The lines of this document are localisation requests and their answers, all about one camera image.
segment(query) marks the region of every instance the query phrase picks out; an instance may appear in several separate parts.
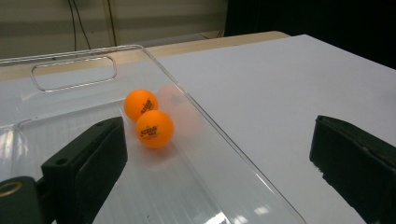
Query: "clear plastic tray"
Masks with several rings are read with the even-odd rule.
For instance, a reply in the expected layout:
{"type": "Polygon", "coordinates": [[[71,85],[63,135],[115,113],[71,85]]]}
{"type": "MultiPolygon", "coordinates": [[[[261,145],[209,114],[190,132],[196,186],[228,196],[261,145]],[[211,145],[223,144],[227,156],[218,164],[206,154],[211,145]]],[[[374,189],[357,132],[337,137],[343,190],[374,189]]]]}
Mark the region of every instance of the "clear plastic tray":
{"type": "Polygon", "coordinates": [[[305,223],[243,151],[142,47],[0,61],[28,78],[0,128],[0,181],[36,180],[40,165],[94,123],[122,116],[128,162],[94,223],[305,223]],[[123,99],[157,94],[176,125],[171,143],[143,147],[123,99]]]}

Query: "wall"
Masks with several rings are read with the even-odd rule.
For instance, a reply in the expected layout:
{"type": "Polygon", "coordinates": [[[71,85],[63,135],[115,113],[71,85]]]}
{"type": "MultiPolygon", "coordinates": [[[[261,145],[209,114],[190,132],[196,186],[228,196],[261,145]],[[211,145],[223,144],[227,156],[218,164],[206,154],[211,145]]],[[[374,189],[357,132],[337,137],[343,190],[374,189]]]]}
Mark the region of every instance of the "wall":
{"type": "MultiPolygon", "coordinates": [[[[227,0],[75,0],[92,48],[224,29],[227,0]]],[[[77,50],[87,49],[77,12],[77,50]]],[[[0,1],[0,59],[73,51],[68,0],[0,1]]]]}

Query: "ping pong ball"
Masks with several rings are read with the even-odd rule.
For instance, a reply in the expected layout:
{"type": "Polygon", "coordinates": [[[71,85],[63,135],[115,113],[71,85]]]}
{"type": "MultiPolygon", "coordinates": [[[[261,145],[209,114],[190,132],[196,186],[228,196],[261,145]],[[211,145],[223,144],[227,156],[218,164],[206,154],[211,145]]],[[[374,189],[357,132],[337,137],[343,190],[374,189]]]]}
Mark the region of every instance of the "ping pong ball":
{"type": "Polygon", "coordinates": [[[147,90],[131,91],[124,101],[125,114],[134,121],[137,121],[145,112],[156,109],[158,109],[157,98],[147,90]]]}
{"type": "Polygon", "coordinates": [[[173,137],[172,119],[160,110],[150,110],[137,120],[135,127],[139,141],[146,147],[166,146],[173,137]]]}

